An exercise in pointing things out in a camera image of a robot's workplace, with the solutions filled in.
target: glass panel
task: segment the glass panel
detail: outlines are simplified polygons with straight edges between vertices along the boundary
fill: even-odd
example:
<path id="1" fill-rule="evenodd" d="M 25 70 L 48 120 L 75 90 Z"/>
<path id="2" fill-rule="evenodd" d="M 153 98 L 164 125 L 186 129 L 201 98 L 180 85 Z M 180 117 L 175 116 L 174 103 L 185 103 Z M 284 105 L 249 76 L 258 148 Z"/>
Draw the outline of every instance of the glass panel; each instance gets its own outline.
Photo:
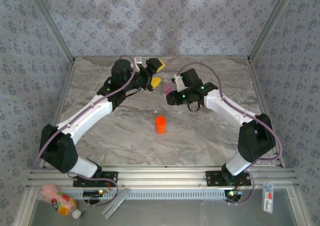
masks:
<path id="1" fill-rule="evenodd" d="M 30 226 L 297 225 L 287 190 L 275 189 L 273 214 L 261 210 L 261 199 L 257 189 L 250 201 L 237 206 L 223 200 L 125 200 L 108 220 L 101 214 L 104 206 L 88 207 L 83 200 L 77 201 L 79 219 L 61 216 L 49 203 L 37 201 Z"/>

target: small pink object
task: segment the small pink object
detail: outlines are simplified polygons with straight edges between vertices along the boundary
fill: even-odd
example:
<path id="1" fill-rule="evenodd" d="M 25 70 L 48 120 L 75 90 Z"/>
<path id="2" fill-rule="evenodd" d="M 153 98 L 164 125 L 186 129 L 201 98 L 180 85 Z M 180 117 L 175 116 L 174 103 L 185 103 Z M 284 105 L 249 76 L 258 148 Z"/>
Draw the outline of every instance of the small pink object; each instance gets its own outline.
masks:
<path id="1" fill-rule="evenodd" d="M 170 92 L 173 91 L 173 89 L 170 84 L 166 84 L 165 86 L 163 86 L 163 91 L 164 91 L 165 95 L 168 95 L 168 94 L 170 94 Z"/>

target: bottle cap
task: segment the bottle cap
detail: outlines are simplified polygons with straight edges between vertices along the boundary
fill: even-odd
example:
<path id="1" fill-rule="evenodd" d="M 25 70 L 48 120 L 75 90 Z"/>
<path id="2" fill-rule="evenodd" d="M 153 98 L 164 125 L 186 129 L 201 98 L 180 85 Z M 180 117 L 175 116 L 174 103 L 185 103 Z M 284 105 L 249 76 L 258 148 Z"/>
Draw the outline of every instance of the bottle cap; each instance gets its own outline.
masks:
<path id="1" fill-rule="evenodd" d="M 158 116 L 155 118 L 155 131 L 158 134 L 164 134 L 166 132 L 166 118 Z"/>
<path id="2" fill-rule="evenodd" d="M 76 209 L 76 210 L 75 210 L 75 211 L 73 211 L 73 213 L 72 213 L 72 217 L 73 217 L 74 219 L 79 218 L 79 217 L 80 217 L 80 215 L 81 215 L 81 212 L 80 212 L 80 210 L 79 210 L 79 209 Z"/>

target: white label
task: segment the white label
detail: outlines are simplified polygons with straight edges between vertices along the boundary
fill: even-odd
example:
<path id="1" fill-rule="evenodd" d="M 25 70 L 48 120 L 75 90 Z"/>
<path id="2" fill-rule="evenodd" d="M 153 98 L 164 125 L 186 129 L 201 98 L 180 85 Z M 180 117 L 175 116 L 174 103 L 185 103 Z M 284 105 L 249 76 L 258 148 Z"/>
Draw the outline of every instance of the white label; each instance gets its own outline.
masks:
<path id="1" fill-rule="evenodd" d="M 264 199 L 264 207 L 263 210 L 268 212 L 268 213 L 272 213 L 272 200 L 269 198 L 265 198 Z"/>

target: cable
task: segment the cable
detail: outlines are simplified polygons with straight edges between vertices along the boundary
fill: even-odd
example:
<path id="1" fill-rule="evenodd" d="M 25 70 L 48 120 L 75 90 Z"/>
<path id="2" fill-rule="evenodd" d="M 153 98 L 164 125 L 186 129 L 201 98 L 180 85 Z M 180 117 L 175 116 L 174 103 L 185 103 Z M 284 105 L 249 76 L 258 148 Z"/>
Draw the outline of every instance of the cable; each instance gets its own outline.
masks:
<path id="1" fill-rule="evenodd" d="M 132 95 L 135 95 L 135 94 L 138 93 L 140 90 L 141 90 L 141 87 L 140 87 L 137 91 L 134 91 L 133 93 L 130 93 L 130 94 L 126 95 L 125 97 L 128 98 L 128 97 L 130 97 L 130 96 L 132 96 Z"/>
<path id="2" fill-rule="evenodd" d="M 265 127 L 275 138 L 275 140 L 277 141 L 278 145 L 279 145 L 279 153 L 276 157 L 272 157 L 272 158 L 259 158 L 260 160 L 264 160 L 264 161 L 273 161 L 273 160 L 278 160 L 281 155 L 282 155 L 282 152 L 283 152 L 283 146 L 282 146 L 282 143 L 281 143 L 281 140 L 280 138 L 278 137 L 278 135 L 276 134 L 275 131 L 273 131 L 268 125 L 266 125 L 264 122 L 262 122 L 261 120 L 259 120 L 258 118 L 254 117 L 254 116 L 251 116 L 249 114 L 246 114 L 244 111 L 238 109 L 236 106 L 233 106 L 231 103 L 229 103 L 225 98 L 224 98 L 224 94 L 222 92 L 222 84 L 221 84 L 221 80 L 219 78 L 219 76 L 217 75 L 217 73 L 207 64 L 203 63 L 203 62 L 190 62 L 188 64 L 186 64 L 185 66 L 183 66 L 179 72 L 176 74 L 176 75 L 179 75 L 181 73 L 181 71 L 187 67 L 187 66 L 190 66 L 190 65 L 202 65 L 202 66 L 205 66 L 206 68 L 208 68 L 213 74 L 214 76 L 216 77 L 216 79 L 218 80 L 218 84 L 219 84 L 219 93 L 220 93 L 220 97 L 221 99 L 230 107 L 232 108 L 233 110 L 237 111 L 238 113 L 242 114 L 243 116 L 245 117 L 248 117 L 254 121 L 256 121 L 257 123 L 259 123 L 260 125 L 262 125 L 263 127 Z"/>
<path id="3" fill-rule="evenodd" d="M 243 181 L 243 180 L 240 178 L 239 181 L 238 181 L 238 183 L 237 183 L 237 185 L 236 185 L 235 188 L 233 189 L 233 191 L 237 190 L 237 188 L 240 186 L 240 182 L 243 183 L 244 189 L 246 189 L 247 185 L 246 185 L 245 181 Z"/>
<path id="4" fill-rule="evenodd" d="M 189 102 L 187 103 L 187 106 L 188 106 L 188 109 L 189 109 L 190 112 L 198 112 L 199 111 L 199 109 L 200 109 L 200 103 L 199 102 L 198 102 L 198 108 L 196 110 L 191 110 L 190 104 L 191 103 L 189 103 Z"/>
<path id="5" fill-rule="evenodd" d="M 70 172 L 68 172 L 68 177 L 69 177 L 69 178 L 74 179 L 74 178 L 76 177 L 76 176 L 71 177 L 69 173 L 70 173 Z"/>
<path id="6" fill-rule="evenodd" d="M 114 200 L 115 197 L 117 197 L 117 195 L 118 195 L 119 186 L 118 186 L 118 184 L 117 184 L 114 180 L 112 180 L 112 179 L 109 179 L 109 178 L 106 178 L 106 177 L 101 177 L 101 178 L 85 177 L 85 176 L 83 176 L 83 175 L 81 175 L 81 174 L 77 174 L 77 176 L 80 177 L 80 178 L 83 178 L 84 180 L 107 181 L 107 182 L 113 183 L 113 184 L 115 185 L 115 187 L 116 187 L 116 192 L 115 192 L 113 198 L 110 199 L 110 200 L 108 200 L 107 202 L 103 202 L 103 203 L 99 203 L 99 204 L 90 204 L 90 201 L 91 201 L 91 200 L 99 200 L 99 201 L 100 201 L 100 199 L 97 198 L 97 197 L 91 197 L 91 198 L 89 198 L 87 203 L 88 203 L 90 206 L 92 206 L 92 207 L 99 207 L 99 206 L 107 205 L 107 204 L 109 204 L 112 200 Z"/>
<path id="7" fill-rule="evenodd" d="M 134 60 L 131 56 L 129 56 L 129 55 L 122 55 L 122 56 L 120 57 L 120 59 L 122 59 L 123 57 L 129 58 L 133 64 L 136 64 L 136 63 L 135 63 L 135 60 Z M 46 148 L 47 148 L 47 147 L 49 146 L 49 144 L 51 143 L 51 141 L 52 141 L 59 133 L 61 133 L 63 130 L 65 130 L 68 126 L 74 124 L 79 118 L 81 118 L 85 113 L 87 113 L 90 109 L 92 109 L 94 106 L 96 106 L 97 104 L 99 104 L 101 101 L 107 99 L 108 97 L 110 97 L 110 96 L 112 96 L 112 95 L 120 92 L 120 91 L 123 90 L 125 87 L 127 87 L 128 84 L 130 84 L 130 82 L 132 81 L 132 79 L 133 79 L 134 76 L 135 76 L 136 68 L 138 68 L 137 65 L 135 65 L 135 66 L 133 67 L 133 71 L 132 71 L 132 74 L 131 74 L 129 80 L 128 80 L 123 86 L 121 86 L 121 87 L 118 88 L 117 90 L 115 90 L 115 91 L 107 94 L 106 96 L 98 99 L 98 100 L 95 101 L 91 106 L 88 106 L 88 107 L 86 107 L 83 111 L 81 111 L 81 112 L 80 112 L 76 117 L 74 117 L 74 119 L 72 119 L 68 124 L 66 124 L 66 125 L 62 126 L 61 128 L 59 128 L 59 129 L 48 139 L 48 141 L 45 142 L 45 144 L 43 145 L 43 147 L 40 149 L 38 155 L 37 155 L 36 158 L 35 158 L 35 161 L 34 161 L 34 164 L 33 164 L 34 167 L 35 167 L 36 169 L 38 169 L 38 170 L 43 170 L 43 169 L 45 169 L 45 168 L 39 167 L 39 160 L 40 160 L 41 155 L 44 153 L 44 151 L 46 150 Z"/>
<path id="8" fill-rule="evenodd" d="M 248 170 L 246 170 L 246 169 L 245 169 L 244 171 L 250 175 L 250 179 L 251 179 L 252 190 L 250 191 L 249 196 L 248 196 L 245 200 L 243 200 L 243 201 L 241 201 L 241 202 L 236 202 L 236 201 L 234 201 L 234 200 L 232 200 L 232 199 L 229 199 L 229 198 L 227 198 L 227 199 L 225 200 L 226 202 L 230 202 L 230 203 L 233 203 L 233 204 L 235 204 L 235 205 L 241 205 L 241 204 L 244 204 L 245 202 L 248 202 L 248 201 L 251 199 L 252 195 L 254 194 L 254 191 L 255 191 L 255 181 L 254 181 L 254 177 L 252 176 L 252 174 L 251 174 L 250 171 L 248 171 Z"/>
<path id="9" fill-rule="evenodd" d="M 208 69 L 214 74 L 214 76 L 215 76 L 216 79 L 218 80 L 218 84 L 219 84 L 218 89 L 219 89 L 220 97 L 221 97 L 221 99 L 222 99 L 229 107 L 231 107 L 232 109 L 234 109 L 234 110 L 237 111 L 238 113 L 242 114 L 244 117 L 248 117 L 248 118 L 256 121 L 258 124 L 260 124 L 260 125 L 262 125 L 263 127 L 265 127 L 265 128 L 274 136 L 275 140 L 277 141 L 277 143 L 278 143 L 278 145 L 279 145 L 278 155 L 277 155 L 276 157 L 272 157 L 272 158 L 259 158 L 259 160 L 264 160 L 264 161 L 278 160 L 278 159 L 281 157 L 281 155 L 282 155 L 283 145 L 282 145 L 282 143 L 281 143 L 280 138 L 279 138 L 278 135 L 276 134 L 276 132 L 273 131 L 268 125 L 266 125 L 264 122 L 262 122 L 262 121 L 259 120 L 258 118 L 254 117 L 254 116 L 251 116 L 251 115 L 249 115 L 249 114 L 246 114 L 244 111 L 238 109 L 236 106 L 233 106 L 230 102 L 228 102 L 228 100 L 226 100 L 226 99 L 224 98 L 224 94 L 223 94 L 223 92 L 222 92 L 222 84 L 221 84 L 221 80 L 220 80 L 219 76 L 217 75 L 217 73 L 216 73 L 209 65 L 207 65 L 207 64 L 205 64 L 205 63 L 203 63 L 203 62 L 190 62 L 190 63 L 186 64 L 185 66 L 183 66 L 176 75 L 179 75 L 179 74 L 181 73 L 181 71 L 182 71 L 184 68 L 186 68 L 187 66 L 194 65 L 194 64 L 196 64 L 196 65 L 202 65 L 202 66 L 208 68 Z M 244 201 L 241 201 L 241 202 L 235 202 L 235 201 L 233 201 L 233 200 L 231 200 L 231 199 L 227 199 L 226 201 L 232 202 L 232 203 L 238 205 L 238 204 L 243 204 L 243 203 L 245 203 L 245 202 L 247 202 L 248 200 L 251 199 L 252 195 L 254 194 L 254 190 L 255 190 L 255 182 L 254 182 L 254 178 L 252 177 L 252 174 L 251 174 L 247 169 L 249 169 L 254 163 L 255 163 L 255 162 L 251 163 L 251 164 L 244 170 L 244 171 L 246 171 L 246 172 L 249 173 L 250 178 L 251 178 L 251 182 L 252 182 L 252 190 L 251 190 L 248 198 L 246 198 Z"/>

